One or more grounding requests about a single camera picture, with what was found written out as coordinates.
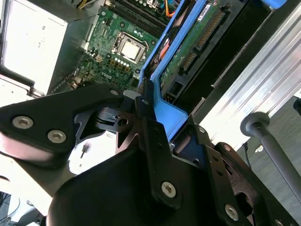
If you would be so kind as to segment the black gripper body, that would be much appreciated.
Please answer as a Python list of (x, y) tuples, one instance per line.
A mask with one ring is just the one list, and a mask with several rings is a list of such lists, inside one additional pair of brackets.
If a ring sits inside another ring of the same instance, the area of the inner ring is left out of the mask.
[(208, 135), (191, 117), (177, 146), (188, 139), (189, 156), (177, 157), (164, 127), (154, 119), (119, 118), (122, 151), (67, 181), (56, 193), (48, 226), (221, 226), (209, 161)]

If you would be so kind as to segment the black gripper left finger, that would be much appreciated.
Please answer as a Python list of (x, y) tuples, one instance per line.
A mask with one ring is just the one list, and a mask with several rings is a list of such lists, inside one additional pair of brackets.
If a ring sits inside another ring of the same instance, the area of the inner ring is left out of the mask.
[(156, 120), (150, 96), (131, 99), (108, 84), (45, 96), (0, 110), (2, 153), (46, 169), (66, 162), (75, 145), (121, 129), (119, 118)]

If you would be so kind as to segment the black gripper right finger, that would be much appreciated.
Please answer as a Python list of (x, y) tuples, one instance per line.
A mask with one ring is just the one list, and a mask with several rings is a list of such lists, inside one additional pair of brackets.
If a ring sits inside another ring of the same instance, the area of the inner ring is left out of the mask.
[(212, 146), (208, 133), (188, 117), (188, 160), (205, 174), (198, 191), (208, 226), (295, 226), (297, 222), (226, 143)]

